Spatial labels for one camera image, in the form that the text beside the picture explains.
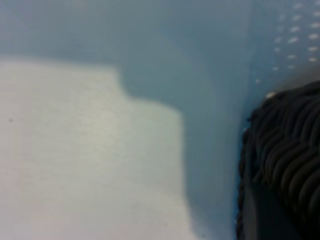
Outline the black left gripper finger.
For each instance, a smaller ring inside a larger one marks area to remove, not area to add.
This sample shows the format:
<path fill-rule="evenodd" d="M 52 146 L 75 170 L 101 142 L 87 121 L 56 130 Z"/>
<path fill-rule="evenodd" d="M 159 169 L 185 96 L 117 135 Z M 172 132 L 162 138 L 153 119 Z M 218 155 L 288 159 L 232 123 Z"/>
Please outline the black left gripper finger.
<path fill-rule="evenodd" d="M 273 193 L 244 176 L 243 237 L 245 240 L 301 240 Z"/>

